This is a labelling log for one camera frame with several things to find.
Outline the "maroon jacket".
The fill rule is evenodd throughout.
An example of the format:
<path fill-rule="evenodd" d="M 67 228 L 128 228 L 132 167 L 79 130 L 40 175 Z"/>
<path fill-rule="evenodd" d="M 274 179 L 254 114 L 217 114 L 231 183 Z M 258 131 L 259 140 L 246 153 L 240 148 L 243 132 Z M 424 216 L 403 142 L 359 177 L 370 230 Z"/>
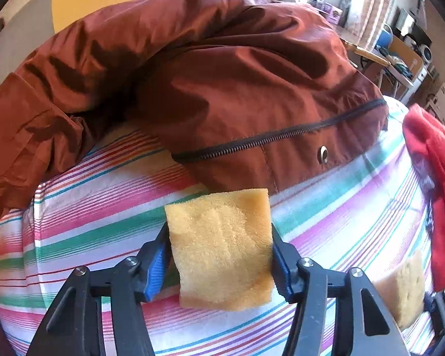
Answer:
<path fill-rule="evenodd" d="M 126 118 L 208 190 L 277 194 L 366 152 L 387 117 L 309 6 L 119 3 L 48 39 L 0 85 L 0 217 Z"/>

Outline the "red fleece blanket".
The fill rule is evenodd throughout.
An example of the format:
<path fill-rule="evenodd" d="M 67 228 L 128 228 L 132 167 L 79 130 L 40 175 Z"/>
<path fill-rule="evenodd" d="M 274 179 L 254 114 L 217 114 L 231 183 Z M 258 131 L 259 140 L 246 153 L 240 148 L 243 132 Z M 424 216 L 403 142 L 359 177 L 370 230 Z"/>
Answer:
<path fill-rule="evenodd" d="M 412 164 L 431 203 L 432 274 L 438 291 L 445 288 L 445 125 L 414 104 L 402 128 Z"/>

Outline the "striped bed sheet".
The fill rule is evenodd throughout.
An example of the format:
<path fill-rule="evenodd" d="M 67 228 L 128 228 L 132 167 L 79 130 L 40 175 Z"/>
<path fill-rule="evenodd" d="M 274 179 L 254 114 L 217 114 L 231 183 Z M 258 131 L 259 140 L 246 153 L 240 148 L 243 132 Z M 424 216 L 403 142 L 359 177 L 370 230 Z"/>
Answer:
<path fill-rule="evenodd" d="M 346 166 L 271 197 L 271 221 L 282 239 L 324 268 L 358 267 L 378 280 L 417 255 L 431 264 L 428 201 L 404 143 L 407 108 L 388 99 L 388 126 Z M 30 204 L 0 219 L 0 323 L 24 355 L 40 321 L 78 266 L 110 268 L 135 255 L 163 226 L 165 206 L 205 193 L 154 138 L 132 126 L 105 137 L 82 161 L 47 182 Z M 186 309 L 179 288 L 191 266 L 199 281 L 243 283 L 260 272 L 252 235 L 227 233 L 225 222 L 195 239 L 177 238 L 176 263 L 144 318 L 157 355 L 280 355 L 294 307 L 279 294 L 238 312 Z"/>

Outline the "cardboard box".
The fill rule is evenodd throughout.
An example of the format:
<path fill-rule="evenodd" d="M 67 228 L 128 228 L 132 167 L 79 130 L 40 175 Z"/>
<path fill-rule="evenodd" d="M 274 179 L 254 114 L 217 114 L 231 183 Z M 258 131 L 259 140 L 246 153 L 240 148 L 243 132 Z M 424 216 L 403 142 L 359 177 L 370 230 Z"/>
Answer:
<path fill-rule="evenodd" d="M 392 38 L 392 43 L 388 50 L 397 54 L 397 56 L 407 65 L 412 73 L 411 81 L 414 81 L 425 66 L 423 59 L 396 36 Z"/>

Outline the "yellow sponge with holes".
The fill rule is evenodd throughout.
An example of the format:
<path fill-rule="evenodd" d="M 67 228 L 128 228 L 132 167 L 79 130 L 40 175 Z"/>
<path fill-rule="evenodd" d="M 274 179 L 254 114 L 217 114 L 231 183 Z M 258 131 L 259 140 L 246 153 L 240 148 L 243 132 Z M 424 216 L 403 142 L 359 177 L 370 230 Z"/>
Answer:
<path fill-rule="evenodd" d="M 373 285 L 400 330 L 407 329 L 424 312 L 425 275 L 419 251 Z"/>

